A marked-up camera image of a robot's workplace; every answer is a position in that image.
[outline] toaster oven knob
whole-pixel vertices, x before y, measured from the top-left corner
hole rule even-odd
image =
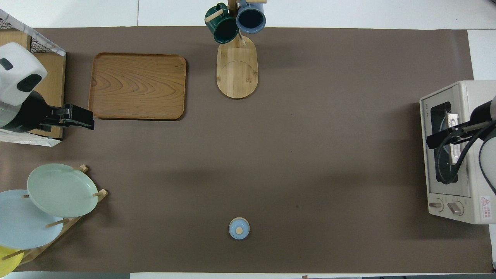
[[[444,209],[444,204],[441,199],[436,199],[435,203],[429,203],[429,206],[437,209],[437,211],[442,211]]]
[[[455,215],[458,216],[463,215],[463,204],[459,201],[456,201],[454,203],[448,203],[448,208]]]

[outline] brown paper mat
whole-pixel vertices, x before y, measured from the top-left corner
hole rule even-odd
[[[472,79],[466,31],[266,28],[259,84],[215,82],[205,27],[41,29],[88,103],[100,52],[179,54],[175,122],[95,119],[54,148],[0,143],[2,189],[44,163],[90,167],[109,196],[20,271],[488,273],[488,227],[429,215],[420,97]],[[227,232],[237,216],[251,233]]]

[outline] plate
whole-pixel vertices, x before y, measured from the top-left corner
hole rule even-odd
[[[0,245],[11,249],[32,249],[52,242],[62,231],[63,224],[50,228],[46,225],[59,221],[23,199],[26,190],[0,193]]]
[[[1,259],[12,253],[17,252],[17,249],[10,249],[7,247],[0,246],[0,278],[6,276],[7,274],[14,271],[14,269],[21,263],[24,253],[13,256],[12,258],[2,261]]]
[[[62,164],[37,167],[28,177],[29,198],[44,212],[58,217],[90,213],[98,202],[95,183],[84,173]]]

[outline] toaster oven window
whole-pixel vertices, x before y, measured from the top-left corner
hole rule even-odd
[[[433,134],[448,128],[447,113],[451,113],[451,104],[449,102],[431,108]],[[442,148],[442,150],[439,160],[435,160],[435,177],[438,182],[442,182],[443,178],[447,179],[453,175],[454,168],[449,163],[449,147],[445,145],[438,148]]]

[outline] small blue lid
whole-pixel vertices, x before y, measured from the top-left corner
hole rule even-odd
[[[234,239],[245,239],[249,234],[249,224],[245,218],[236,217],[229,224],[229,234]]]

